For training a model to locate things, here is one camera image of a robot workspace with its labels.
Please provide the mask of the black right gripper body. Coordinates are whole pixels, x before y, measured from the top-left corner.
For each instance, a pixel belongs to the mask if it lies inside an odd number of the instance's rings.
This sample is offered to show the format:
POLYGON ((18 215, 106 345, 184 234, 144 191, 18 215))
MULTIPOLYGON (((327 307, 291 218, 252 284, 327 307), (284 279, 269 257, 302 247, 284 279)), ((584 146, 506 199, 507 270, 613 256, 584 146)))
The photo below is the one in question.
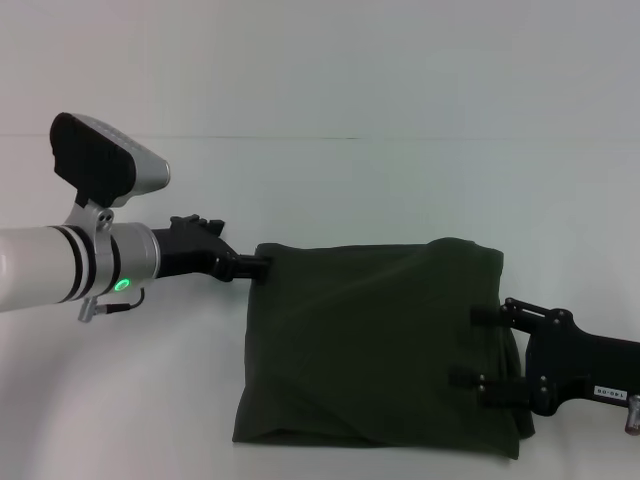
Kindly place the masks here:
POLYGON ((525 371, 537 415, 576 399, 626 407, 639 394, 639 344, 587 333, 571 312, 553 309, 529 336, 525 371))

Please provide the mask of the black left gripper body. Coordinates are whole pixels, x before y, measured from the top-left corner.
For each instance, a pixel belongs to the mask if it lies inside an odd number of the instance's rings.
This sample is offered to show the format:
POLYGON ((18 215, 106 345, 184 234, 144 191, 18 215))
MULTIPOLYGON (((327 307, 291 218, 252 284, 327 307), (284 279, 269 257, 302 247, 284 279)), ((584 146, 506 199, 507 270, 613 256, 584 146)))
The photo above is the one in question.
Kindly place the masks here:
POLYGON ((206 233, 153 229, 159 248, 156 279, 192 273, 209 275, 223 282, 227 279, 228 261, 236 255, 220 236, 206 233))

